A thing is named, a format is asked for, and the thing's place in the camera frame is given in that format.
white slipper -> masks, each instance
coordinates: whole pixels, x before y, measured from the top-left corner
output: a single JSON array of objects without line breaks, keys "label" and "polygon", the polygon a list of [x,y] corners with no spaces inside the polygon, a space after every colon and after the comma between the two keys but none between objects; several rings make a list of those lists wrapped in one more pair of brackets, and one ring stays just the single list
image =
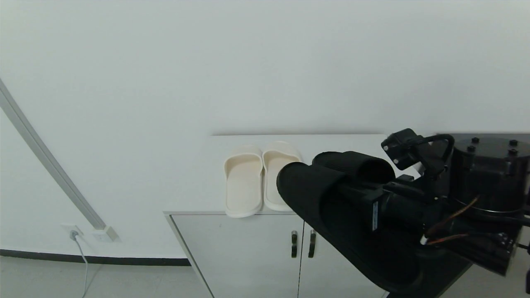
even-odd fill
[{"label": "white slipper", "polygon": [[262,170],[261,150],[255,145],[241,146],[226,159],[226,215],[247,217],[261,209]]},{"label": "white slipper", "polygon": [[263,193],[263,200],[269,209],[276,211],[291,210],[278,193],[276,177],[286,164],[297,161],[302,161],[300,153],[287,142],[272,142],[263,151],[263,166],[265,168],[265,191]]}]

floor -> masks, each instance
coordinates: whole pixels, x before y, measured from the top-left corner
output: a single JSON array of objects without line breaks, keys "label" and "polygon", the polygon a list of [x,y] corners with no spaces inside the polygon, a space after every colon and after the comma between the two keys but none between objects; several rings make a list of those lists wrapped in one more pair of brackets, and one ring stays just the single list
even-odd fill
[{"label": "floor", "polygon": [[[471,267],[441,298],[524,298],[530,256],[518,251],[507,277]],[[0,297],[81,298],[85,264],[0,257]],[[89,265],[85,298],[204,298],[191,267]]]},{"label": "floor", "polygon": [[[0,297],[76,298],[85,264],[0,257]],[[204,298],[191,267],[89,265],[85,298]]]}]

power outlet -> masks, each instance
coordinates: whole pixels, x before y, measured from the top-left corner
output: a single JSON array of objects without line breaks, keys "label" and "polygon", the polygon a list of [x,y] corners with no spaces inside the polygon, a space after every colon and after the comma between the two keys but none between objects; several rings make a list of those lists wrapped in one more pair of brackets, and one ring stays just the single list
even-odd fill
[{"label": "power outlet", "polygon": [[94,230],[92,235],[99,242],[114,242],[118,238],[118,235],[111,226],[106,226],[104,230]]},{"label": "power outlet", "polygon": [[81,232],[81,230],[75,225],[75,224],[61,224],[61,227],[63,227],[63,229],[66,231],[66,233],[68,233],[68,236],[70,236],[70,231],[76,231],[79,236],[83,236],[83,232]]}]

slipper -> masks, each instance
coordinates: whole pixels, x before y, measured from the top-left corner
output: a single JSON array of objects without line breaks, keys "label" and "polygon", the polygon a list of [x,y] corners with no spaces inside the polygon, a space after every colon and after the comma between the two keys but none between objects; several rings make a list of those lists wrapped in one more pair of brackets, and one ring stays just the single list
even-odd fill
[{"label": "slipper", "polygon": [[225,161],[226,215],[233,218],[256,214],[262,206],[263,160],[255,145],[236,148]]},{"label": "slipper", "polygon": [[394,169],[385,160],[354,151],[322,152],[313,158],[312,164],[344,172],[352,179],[372,183],[388,183],[396,178]]},{"label": "slipper", "polygon": [[[368,173],[385,172],[386,166],[380,159],[356,152],[345,156],[343,171],[320,164],[285,166],[277,178],[279,193],[296,214],[374,284],[392,293],[410,293],[421,285],[422,273],[406,235],[391,226],[374,232],[366,229],[358,208],[363,194],[345,195],[342,191],[359,182],[374,183],[374,176]],[[338,158],[332,154],[327,157]]]},{"label": "slipper", "polygon": [[276,177],[280,170],[292,162],[300,162],[300,153],[289,143],[275,141],[267,145],[263,151],[263,167],[265,168],[265,206],[275,211],[291,211],[278,193]]}]

black slipper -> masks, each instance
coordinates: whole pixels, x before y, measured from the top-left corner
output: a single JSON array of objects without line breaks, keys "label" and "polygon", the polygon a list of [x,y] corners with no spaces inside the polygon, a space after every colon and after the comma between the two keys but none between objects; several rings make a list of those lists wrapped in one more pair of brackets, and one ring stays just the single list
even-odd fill
[{"label": "black slipper", "polygon": [[313,165],[288,164],[278,174],[278,191],[294,212],[373,283],[393,293],[413,291],[421,282],[421,270],[414,250],[403,241],[402,233],[387,228],[368,232],[356,209],[355,198],[337,191],[340,186],[352,183],[353,178],[383,182],[383,178],[390,177],[386,170],[381,174],[381,168],[385,168],[380,162],[383,160],[361,155],[345,154],[349,161],[342,163],[344,171],[320,165],[326,161],[329,163],[323,164],[337,168],[334,162],[339,156],[336,154],[319,155]]},{"label": "black slipper", "polygon": [[387,183],[396,178],[394,169],[385,160],[354,151],[323,152],[313,158],[312,164],[373,183]]}]

